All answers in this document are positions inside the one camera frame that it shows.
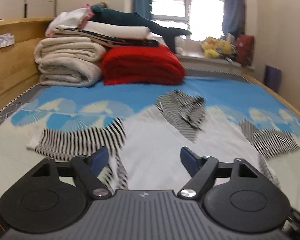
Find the gray gripper base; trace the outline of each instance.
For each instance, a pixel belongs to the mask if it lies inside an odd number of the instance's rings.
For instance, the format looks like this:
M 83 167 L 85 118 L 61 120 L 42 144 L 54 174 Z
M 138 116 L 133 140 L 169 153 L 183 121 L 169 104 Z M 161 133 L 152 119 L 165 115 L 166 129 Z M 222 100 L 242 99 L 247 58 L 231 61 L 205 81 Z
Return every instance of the gray gripper base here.
M 62 230 L 39 235 L 10 229 L 1 240 L 279 240 L 276 230 L 262 235 L 231 232 L 216 225 L 195 201 L 170 190 L 118 190 L 108 200 L 94 201 L 86 214 Z

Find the purple object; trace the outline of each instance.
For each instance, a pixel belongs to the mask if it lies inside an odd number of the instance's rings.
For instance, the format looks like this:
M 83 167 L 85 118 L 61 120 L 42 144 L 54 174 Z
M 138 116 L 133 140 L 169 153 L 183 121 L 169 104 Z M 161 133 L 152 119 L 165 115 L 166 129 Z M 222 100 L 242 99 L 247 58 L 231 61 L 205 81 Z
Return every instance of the purple object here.
M 277 93 L 281 84 L 281 74 L 280 69 L 266 65 L 263 83 Z

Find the metal screw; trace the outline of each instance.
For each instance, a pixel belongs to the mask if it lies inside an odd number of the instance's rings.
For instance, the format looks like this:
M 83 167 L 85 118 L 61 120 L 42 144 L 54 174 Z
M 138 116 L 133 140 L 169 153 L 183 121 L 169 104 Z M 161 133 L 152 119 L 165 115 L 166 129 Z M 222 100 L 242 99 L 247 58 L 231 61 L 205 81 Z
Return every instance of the metal screw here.
M 96 188 L 92 193 L 97 197 L 104 197 L 109 194 L 109 191 L 105 188 Z
M 197 193 L 193 189 L 183 189 L 180 191 L 183 197 L 194 197 Z

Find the blue bedsheet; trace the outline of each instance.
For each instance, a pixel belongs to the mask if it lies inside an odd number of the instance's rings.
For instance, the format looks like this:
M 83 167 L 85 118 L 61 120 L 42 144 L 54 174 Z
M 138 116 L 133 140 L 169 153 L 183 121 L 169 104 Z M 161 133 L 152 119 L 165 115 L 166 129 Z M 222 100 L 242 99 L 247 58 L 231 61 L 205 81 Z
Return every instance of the blue bedsheet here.
M 46 127 L 71 131 L 103 126 L 153 105 L 156 98 L 177 88 L 202 95 L 207 109 L 218 107 L 231 122 L 249 119 L 258 128 L 279 128 L 300 136 L 300 119 L 258 85 L 233 80 L 186 77 L 182 85 L 121 84 L 91 88 L 51 87 L 14 114 L 14 126 L 46 118 Z

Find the tissue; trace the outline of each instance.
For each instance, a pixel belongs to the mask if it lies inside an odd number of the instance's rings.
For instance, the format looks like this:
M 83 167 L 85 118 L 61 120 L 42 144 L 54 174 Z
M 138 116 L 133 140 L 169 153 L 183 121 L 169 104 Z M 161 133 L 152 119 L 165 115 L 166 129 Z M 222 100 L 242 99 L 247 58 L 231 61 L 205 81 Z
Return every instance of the tissue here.
M 0 48 L 10 46 L 14 43 L 14 36 L 11 33 L 0 35 Z

